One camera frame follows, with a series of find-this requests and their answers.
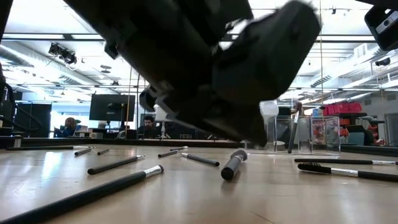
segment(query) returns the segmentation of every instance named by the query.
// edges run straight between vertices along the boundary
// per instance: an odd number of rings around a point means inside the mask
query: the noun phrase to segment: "computer monitor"
[[[97,95],[91,97],[90,120],[95,121],[127,121],[127,95]],[[130,96],[128,121],[134,121],[136,96]]]

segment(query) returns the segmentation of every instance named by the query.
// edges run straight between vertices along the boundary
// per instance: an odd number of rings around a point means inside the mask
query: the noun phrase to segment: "transparent bin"
[[[340,155],[339,117],[299,116],[292,154]],[[274,116],[265,122],[267,144],[255,147],[266,153],[287,154],[294,116]]]

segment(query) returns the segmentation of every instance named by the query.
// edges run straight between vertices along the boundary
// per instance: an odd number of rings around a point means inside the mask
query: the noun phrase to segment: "wooden table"
[[[72,151],[0,151],[0,220],[161,164],[164,174],[48,223],[398,222],[398,184],[300,172],[293,162],[298,156],[250,154],[241,173],[226,182],[220,170],[232,149],[189,149],[192,154],[219,161],[217,168],[176,155],[158,159],[169,147],[96,147],[80,157]],[[110,152],[96,155],[108,147]],[[86,173],[90,167],[136,154],[146,158],[97,175]],[[342,157],[393,160],[359,154]],[[396,166],[336,166],[398,173]]]

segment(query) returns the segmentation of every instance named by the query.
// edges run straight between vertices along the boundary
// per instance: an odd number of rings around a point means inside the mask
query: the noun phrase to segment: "ceiling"
[[[273,13],[275,9],[282,7],[286,2],[288,0],[249,0],[256,19]],[[372,61],[387,57],[385,56],[387,52],[373,55],[377,49],[375,44],[372,44],[374,39],[364,22],[364,15],[371,5],[354,0],[305,0],[305,2],[310,3],[316,9],[322,20],[323,28],[318,38],[320,43],[314,44],[291,86],[292,90],[282,95],[281,100],[291,97],[301,100],[317,98],[320,94],[318,90],[314,89],[305,91],[294,88],[321,88],[322,86],[331,88],[330,91],[324,92],[325,98],[341,94],[355,96],[363,94],[365,91],[337,91],[334,88],[377,88],[381,82],[385,84],[395,80],[394,67],[398,58],[394,57],[397,52],[389,52],[387,55],[392,59],[389,66],[371,67]],[[246,22],[242,22],[229,33],[239,34],[246,24]],[[35,37],[28,34],[51,35],[41,35],[40,40],[35,40]],[[89,38],[92,41],[66,41],[62,40],[65,37],[62,34],[74,34],[76,37],[79,36],[76,39]],[[60,44],[62,47],[76,52],[78,63],[74,66],[66,66],[60,59],[53,58],[48,53],[51,43]],[[223,48],[227,48],[229,44],[230,42],[220,43]],[[113,60],[104,53],[103,49],[102,38],[96,35],[95,30],[62,0],[14,0],[6,26],[6,35],[0,49],[3,52],[0,51],[0,55],[2,53],[13,54],[24,59],[19,62],[18,66],[5,66],[9,83],[15,85],[22,83],[25,85],[57,84],[57,86],[34,86],[34,88],[21,86],[19,90],[22,91],[53,90],[54,95],[60,96],[65,91],[65,85],[94,85],[88,88],[68,88],[76,95],[90,96],[96,91],[126,94],[129,91],[129,88],[126,87],[128,85],[141,87],[148,85],[142,78],[138,80],[137,72],[131,69],[123,58]],[[366,50],[362,50],[363,54],[358,54],[359,49]],[[5,59],[1,56],[0,59],[4,63]],[[111,68],[103,69],[102,65]],[[325,77],[329,77],[328,80],[320,82],[320,85],[314,85]],[[114,81],[117,81],[122,88],[96,87],[111,85]],[[394,88],[397,85],[390,83],[386,86]]]

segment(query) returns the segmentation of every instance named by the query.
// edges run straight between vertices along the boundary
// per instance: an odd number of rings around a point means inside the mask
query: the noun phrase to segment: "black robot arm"
[[[149,83],[141,105],[234,141],[267,142],[259,102],[283,94],[320,31],[313,9],[291,1],[250,23],[228,50],[219,42],[252,19],[248,0],[65,0]]]

